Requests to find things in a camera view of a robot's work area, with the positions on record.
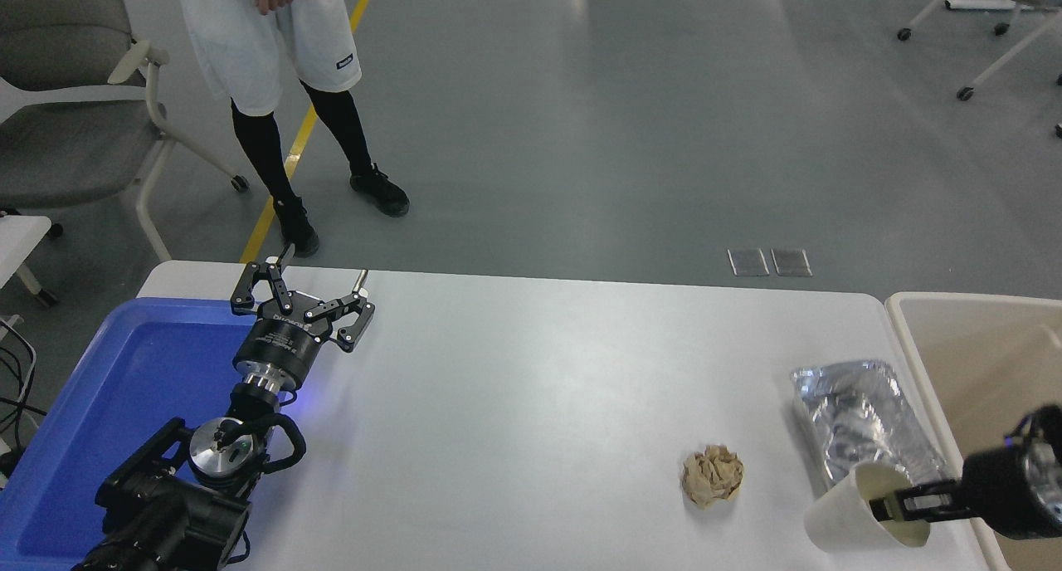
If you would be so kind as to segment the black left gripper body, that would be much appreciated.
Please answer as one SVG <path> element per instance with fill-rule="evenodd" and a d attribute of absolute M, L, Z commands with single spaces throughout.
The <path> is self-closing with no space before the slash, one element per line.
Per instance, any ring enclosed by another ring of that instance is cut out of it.
<path fill-rule="evenodd" d="M 324 318 L 306 321 L 307 311 L 323 304 L 316 296 L 292 292 L 290 299 L 289 313 L 277 299 L 258 307 L 256 322 L 232 360 L 236 371 L 247 375 L 270 366 L 282 373 L 285 387 L 303 386 L 333 326 Z"/>

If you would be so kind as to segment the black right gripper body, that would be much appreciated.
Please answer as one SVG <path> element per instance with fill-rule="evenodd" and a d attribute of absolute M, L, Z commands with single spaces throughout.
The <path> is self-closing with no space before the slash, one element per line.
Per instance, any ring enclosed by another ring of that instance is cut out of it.
<path fill-rule="evenodd" d="M 995 533 L 1013 539 L 1037 537 L 1033 511 L 1020 470 L 1020 447 L 994 447 L 963 462 L 961 495 L 967 508 Z"/>

